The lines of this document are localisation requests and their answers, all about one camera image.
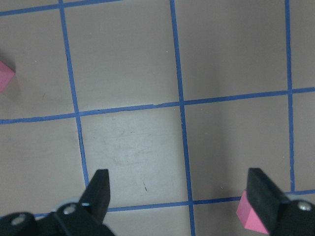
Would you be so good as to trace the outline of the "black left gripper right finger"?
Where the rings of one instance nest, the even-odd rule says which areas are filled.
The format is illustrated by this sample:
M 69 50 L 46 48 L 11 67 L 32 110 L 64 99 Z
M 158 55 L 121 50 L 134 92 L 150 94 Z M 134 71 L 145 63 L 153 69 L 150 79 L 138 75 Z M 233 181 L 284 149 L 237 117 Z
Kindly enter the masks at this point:
M 289 205 L 289 198 L 260 168 L 249 168 L 247 199 L 271 234 Z

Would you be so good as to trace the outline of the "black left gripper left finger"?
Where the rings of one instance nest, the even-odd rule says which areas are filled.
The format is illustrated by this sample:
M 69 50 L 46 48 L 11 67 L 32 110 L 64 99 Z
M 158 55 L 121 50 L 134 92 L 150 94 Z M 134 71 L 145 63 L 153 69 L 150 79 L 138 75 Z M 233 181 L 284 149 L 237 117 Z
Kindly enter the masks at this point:
M 79 199 L 81 205 L 97 222 L 102 223 L 109 206 L 109 171 L 95 172 L 86 190 Z

